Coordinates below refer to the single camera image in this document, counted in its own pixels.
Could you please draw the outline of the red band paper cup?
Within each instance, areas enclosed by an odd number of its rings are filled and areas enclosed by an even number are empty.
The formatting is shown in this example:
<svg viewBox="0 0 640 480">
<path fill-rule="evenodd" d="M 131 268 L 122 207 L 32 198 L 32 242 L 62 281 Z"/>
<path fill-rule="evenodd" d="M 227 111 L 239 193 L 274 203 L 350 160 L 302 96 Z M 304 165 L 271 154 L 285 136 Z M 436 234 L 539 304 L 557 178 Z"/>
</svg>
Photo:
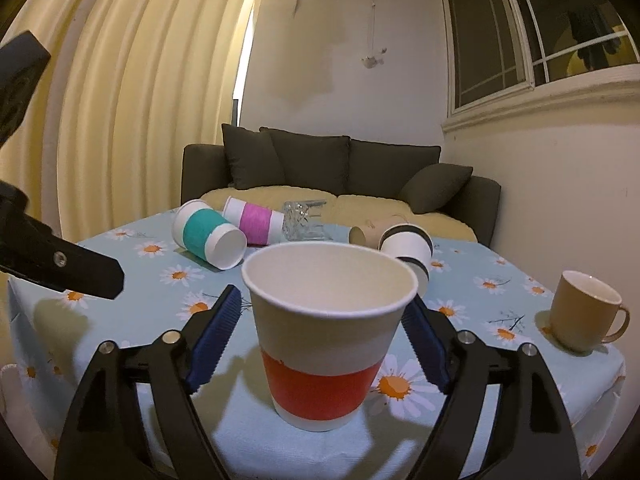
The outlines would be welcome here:
<svg viewBox="0 0 640 480">
<path fill-rule="evenodd" d="M 366 398 L 419 282 L 404 262 L 334 242 L 259 249 L 242 264 L 274 409 L 329 431 Z"/>
</svg>

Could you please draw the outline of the teal band paper cup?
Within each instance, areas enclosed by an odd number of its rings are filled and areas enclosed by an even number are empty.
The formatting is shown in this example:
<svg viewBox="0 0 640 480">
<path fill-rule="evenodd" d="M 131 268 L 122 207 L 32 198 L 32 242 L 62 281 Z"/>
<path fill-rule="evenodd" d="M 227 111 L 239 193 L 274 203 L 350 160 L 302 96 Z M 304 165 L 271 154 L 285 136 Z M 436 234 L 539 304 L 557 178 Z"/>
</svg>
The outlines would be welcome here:
<svg viewBox="0 0 640 480">
<path fill-rule="evenodd" d="M 171 234 L 179 247 L 221 271 L 237 266 L 247 248 L 245 234 L 204 200 L 177 209 Z"/>
</svg>

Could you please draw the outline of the pink band paper cup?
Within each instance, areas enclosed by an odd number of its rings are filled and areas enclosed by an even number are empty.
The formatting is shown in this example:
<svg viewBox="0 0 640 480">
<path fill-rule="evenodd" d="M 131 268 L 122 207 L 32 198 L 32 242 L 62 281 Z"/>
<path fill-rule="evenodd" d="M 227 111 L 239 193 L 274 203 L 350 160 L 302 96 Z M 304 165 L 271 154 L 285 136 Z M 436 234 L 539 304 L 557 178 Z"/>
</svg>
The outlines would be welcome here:
<svg viewBox="0 0 640 480">
<path fill-rule="evenodd" d="M 252 246 L 268 246 L 283 240 L 282 212 L 228 197 L 222 215 L 245 234 Z"/>
</svg>

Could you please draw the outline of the black band paper cup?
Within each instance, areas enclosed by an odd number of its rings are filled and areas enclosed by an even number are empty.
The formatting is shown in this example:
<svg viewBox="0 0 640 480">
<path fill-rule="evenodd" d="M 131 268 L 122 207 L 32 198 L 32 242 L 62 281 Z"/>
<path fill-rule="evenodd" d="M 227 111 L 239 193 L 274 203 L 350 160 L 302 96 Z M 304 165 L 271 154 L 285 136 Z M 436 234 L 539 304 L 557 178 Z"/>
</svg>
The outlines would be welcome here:
<svg viewBox="0 0 640 480">
<path fill-rule="evenodd" d="M 431 279 L 428 264 L 434 244 L 430 234 L 416 224 L 399 223 L 383 232 L 378 249 L 410 266 L 418 279 L 418 295 L 423 298 Z"/>
</svg>

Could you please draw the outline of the brown kraft paper cup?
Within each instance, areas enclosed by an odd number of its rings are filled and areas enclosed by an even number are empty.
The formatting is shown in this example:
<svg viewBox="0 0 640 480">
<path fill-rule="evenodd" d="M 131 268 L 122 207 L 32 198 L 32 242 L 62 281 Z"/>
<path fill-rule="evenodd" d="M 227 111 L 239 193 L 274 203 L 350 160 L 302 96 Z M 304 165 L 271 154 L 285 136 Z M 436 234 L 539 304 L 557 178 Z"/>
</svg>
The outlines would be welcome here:
<svg viewBox="0 0 640 480">
<path fill-rule="evenodd" d="M 393 214 L 382 219 L 366 220 L 349 230 L 348 241 L 353 245 L 378 249 L 380 248 L 381 238 L 387 229 L 406 222 L 407 219 L 400 214 Z"/>
</svg>

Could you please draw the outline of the daisy print blue tablecloth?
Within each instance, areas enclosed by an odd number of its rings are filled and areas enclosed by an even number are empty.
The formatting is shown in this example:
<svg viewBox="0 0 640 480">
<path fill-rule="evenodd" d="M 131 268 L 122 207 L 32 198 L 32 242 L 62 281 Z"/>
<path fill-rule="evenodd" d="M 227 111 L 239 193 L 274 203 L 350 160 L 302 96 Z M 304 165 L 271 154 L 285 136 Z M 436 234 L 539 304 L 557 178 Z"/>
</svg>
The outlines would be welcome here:
<svg viewBox="0 0 640 480">
<path fill-rule="evenodd" d="M 75 389 L 96 347 L 148 344 L 211 307 L 239 270 L 220 272 L 183 252 L 172 213 L 86 240 L 126 274 L 114 301 L 54 292 L 20 280 L 8 287 L 9 323 L 24 396 L 47 448 L 56 448 Z M 547 333 L 552 293 L 449 221 L 432 229 L 427 307 L 485 344 L 514 350 L 532 342 L 558 386 L 588 469 L 612 424 L 625 379 L 622 354 L 602 346 L 586 356 Z M 444 398 L 421 372 L 404 333 L 394 337 L 356 416 L 329 432 L 287 424 L 274 410 L 253 315 L 244 312 L 213 379 L 193 399 L 201 422 L 237 479 L 402 479 L 436 422 Z"/>
</svg>

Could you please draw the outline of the beige ceramic mug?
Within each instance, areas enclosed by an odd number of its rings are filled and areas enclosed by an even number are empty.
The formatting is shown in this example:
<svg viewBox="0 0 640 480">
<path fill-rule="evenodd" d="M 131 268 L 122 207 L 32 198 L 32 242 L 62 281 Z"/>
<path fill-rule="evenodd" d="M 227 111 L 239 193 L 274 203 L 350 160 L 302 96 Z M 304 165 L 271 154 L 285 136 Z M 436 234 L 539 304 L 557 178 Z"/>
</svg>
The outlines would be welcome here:
<svg viewBox="0 0 640 480">
<path fill-rule="evenodd" d="M 631 321 L 622 296 L 609 284 L 575 270 L 562 272 L 549 316 L 551 335 L 574 353 L 619 340 Z"/>
</svg>

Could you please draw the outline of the cream curtain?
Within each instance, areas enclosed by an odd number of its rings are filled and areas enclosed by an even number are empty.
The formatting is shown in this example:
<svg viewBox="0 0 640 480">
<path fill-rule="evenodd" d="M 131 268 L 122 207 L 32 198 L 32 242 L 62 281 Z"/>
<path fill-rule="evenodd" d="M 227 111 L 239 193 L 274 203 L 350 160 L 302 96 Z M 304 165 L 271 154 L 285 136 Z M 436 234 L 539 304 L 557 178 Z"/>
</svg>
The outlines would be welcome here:
<svg viewBox="0 0 640 480">
<path fill-rule="evenodd" d="M 183 149 L 217 144 L 258 0 L 26 0 L 8 36 L 48 49 L 1 175 L 83 240 L 180 202 Z"/>
</svg>

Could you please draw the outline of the left dark throw pillow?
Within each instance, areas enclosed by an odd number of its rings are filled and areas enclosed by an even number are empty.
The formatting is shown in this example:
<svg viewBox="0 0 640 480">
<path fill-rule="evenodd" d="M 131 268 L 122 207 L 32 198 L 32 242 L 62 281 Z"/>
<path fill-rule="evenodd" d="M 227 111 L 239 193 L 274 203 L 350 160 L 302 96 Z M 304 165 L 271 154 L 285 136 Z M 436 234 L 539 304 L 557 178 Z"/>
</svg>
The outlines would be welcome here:
<svg viewBox="0 0 640 480">
<path fill-rule="evenodd" d="M 238 190 L 285 185 L 285 174 L 268 133 L 222 124 L 224 152 Z"/>
</svg>

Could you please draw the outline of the dark throw pillow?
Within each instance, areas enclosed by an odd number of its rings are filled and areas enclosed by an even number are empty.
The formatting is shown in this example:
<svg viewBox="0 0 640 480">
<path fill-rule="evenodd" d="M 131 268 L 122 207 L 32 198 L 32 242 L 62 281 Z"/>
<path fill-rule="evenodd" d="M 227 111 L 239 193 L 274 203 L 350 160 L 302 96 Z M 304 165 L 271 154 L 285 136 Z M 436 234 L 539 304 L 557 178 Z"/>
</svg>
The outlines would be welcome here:
<svg viewBox="0 0 640 480">
<path fill-rule="evenodd" d="M 222 124 L 224 152 L 238 190 L 285 185 L 285 174 L 268 133 Z"/>
<path fill-rule="evenodd" d="M 400 190 L 398 198 L 414 214 L 429 214 L 448 203 L 472 177 L 473 168 L 454 164 L 426 166 Z"/>
</svg>

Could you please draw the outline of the clear glass tumbler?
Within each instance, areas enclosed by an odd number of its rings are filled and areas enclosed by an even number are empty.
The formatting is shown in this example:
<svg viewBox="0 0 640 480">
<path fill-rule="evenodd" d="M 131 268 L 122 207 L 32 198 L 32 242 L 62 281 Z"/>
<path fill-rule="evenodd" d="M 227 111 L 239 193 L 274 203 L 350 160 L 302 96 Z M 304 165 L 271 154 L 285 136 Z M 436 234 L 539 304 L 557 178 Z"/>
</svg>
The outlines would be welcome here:
<svg viewBox="0 0 640 480">
<path fill-rule="evenodd" d="M 322 220 L 325 200 L 290 200 L 282 207 L 283 235 L 287 242 L 329 240 Z"/>
</svg>

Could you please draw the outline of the right dark throw pillow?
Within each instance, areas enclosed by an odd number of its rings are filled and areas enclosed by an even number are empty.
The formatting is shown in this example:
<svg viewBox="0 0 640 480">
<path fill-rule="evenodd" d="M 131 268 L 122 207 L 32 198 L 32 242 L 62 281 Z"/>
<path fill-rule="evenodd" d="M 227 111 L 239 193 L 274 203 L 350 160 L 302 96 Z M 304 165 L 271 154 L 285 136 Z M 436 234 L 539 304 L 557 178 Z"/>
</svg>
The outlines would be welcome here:
<svg viewBox="0 0 640 480">
<path fill-rule="evenodd" d="M 472 177 L 473 168 L 454 164 L 426 166 L 400 190 L 398 198 L 414 214 L 429 214 L 448 203 Z"/>
</svg>

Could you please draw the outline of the cream sofa blanket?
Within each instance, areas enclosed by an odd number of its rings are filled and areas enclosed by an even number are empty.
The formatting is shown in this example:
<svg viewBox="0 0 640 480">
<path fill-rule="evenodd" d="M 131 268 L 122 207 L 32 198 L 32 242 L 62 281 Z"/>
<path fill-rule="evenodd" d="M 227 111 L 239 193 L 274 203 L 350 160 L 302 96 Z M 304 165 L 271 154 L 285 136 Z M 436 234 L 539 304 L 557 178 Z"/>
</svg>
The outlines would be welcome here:
<svg viewBox="0 0 640 480">
<path fill-rule="evenodd" d="M 321 208 L 321 219 L 324 223 L 358 226 L 358 224 L 367 221 L 383 220 L 397 214 L 410 223 L 417 224 L 431 236 L 449 238 L 450 240 L 466 240 L 467 242 L 477 241 L 473 230 L 459 220 L 439 212 L 414 214 L 408 204 L 390 198 L 352 194 L 336 196 L 312 188 L 276 185 L 260 186 L 248 190 L 217 188 L 206 192 L 202 196 L 202 200 L 214 209 L 222 211 L 228 197 L 272 210 L 281 210 L 285 202 L 324 200 L 326 204 Z"/>
</svg>

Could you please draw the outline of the dark grey sofa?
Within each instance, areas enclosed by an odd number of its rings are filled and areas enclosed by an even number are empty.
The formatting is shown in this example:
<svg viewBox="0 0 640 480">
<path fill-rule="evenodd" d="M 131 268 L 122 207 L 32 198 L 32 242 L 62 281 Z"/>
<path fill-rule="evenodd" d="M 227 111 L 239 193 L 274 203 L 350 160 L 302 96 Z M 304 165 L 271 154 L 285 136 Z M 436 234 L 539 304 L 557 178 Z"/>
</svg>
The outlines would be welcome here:
<svg viewBox="0 0 640 480">
<path fill-rule="evenodd" d="M 361 141 L 349 136 L 311 136 L 262 127 L 268 133 L 285 174 L 285 185 L 312 188 L 336 196 L 352 194 L 398 198 L 402 187 L 421 169 L 438 164 L 440 148 Z M 189 144 L 183 150 L 181 199 L 196 200 L 217 188 L 235 188 L 224 142 Z M 469 226 L 477 243 L 489 246 L 498 216 L 501 188 L 472 174 L 442 208 Z"/>
</svg>

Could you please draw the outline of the white framed window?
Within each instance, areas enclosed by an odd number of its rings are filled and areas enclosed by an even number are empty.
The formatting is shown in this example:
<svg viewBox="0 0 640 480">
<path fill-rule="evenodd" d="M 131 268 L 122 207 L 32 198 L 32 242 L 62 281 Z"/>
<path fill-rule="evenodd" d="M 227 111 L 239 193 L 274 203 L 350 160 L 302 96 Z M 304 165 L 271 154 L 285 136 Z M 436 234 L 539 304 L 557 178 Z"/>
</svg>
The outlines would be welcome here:
<svg viewBox="0 0 640 480">
<path fill-rule="evenodd" d="M 634 100 L 639 39 L 610 0 L 442 0 L 446 132 L 568 104 Z"/>
</svg>

